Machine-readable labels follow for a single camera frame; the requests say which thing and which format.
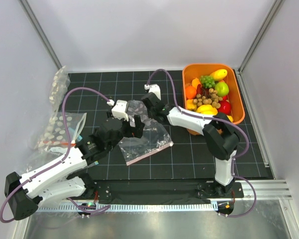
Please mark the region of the pink dotted zip bag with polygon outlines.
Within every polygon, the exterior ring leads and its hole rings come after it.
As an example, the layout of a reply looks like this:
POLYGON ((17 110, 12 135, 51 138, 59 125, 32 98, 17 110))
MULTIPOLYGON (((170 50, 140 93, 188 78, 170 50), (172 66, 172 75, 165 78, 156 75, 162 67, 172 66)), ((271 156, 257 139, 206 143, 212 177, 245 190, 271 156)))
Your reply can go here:
POLYGON ((135 115, 139 115, 145 124, 141 138, 125 137, 118 144, 127 166, 173 146, 167 130, 148 117, 147 108, 141 101, 128 101, 127 114, 132 126, 135 126, 135 115))

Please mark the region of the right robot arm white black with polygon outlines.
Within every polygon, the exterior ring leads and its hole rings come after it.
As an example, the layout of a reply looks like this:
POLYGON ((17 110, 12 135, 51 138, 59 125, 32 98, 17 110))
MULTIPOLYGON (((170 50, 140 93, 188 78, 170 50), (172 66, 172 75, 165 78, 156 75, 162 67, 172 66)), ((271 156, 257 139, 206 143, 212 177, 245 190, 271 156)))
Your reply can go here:
POLYGON ((159 123, 190 129, 204 136, 207 148, 215 159, 215 176, 211 195, 226 197, 234 183, 233 157, 240 141, 235 127, 223 113, 215 116, 185 110, 165 104, 154 93, 141 98, 148 117, 159 123))

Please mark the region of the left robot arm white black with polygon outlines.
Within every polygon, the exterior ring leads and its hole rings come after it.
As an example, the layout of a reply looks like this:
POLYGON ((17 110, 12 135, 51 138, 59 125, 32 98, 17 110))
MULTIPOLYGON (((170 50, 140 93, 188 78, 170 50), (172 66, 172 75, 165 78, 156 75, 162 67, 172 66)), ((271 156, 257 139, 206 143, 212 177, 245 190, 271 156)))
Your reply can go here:
POLYGON ((141 138, 144 127, 139 115, 134 116, 134 125, 131 125, 128 119, 107 113, 107 119, 93 134, 77 142, 64 155, 28 173, 8 174, 4 204, 9 205, 13 219, 23 220, 39 207, 58 206, 64 198, 92 198, 96 185, 90 175, 73 173, 107 156, 123 138, 141 138))

